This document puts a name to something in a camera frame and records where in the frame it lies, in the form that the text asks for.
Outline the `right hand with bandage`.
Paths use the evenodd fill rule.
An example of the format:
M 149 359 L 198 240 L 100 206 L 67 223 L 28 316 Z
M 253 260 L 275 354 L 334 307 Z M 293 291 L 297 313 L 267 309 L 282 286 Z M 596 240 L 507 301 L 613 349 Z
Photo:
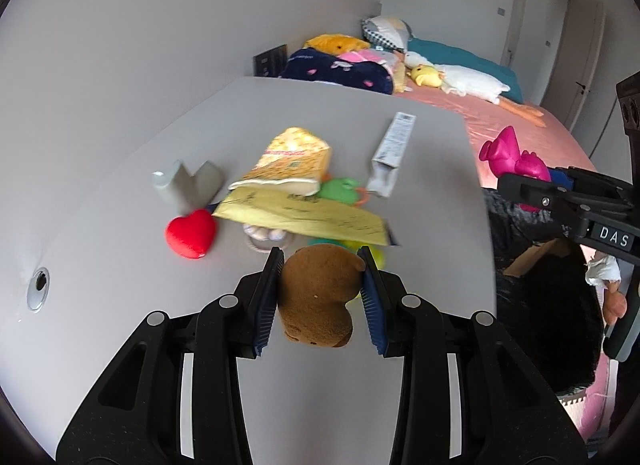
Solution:
M 613 326 L 627 312 L 627 300 L 620 291 L 622 274 L 614 256 L 596 251 L 587 263 L 586 282 L 604 289 L 602 315 L 608 326 Z

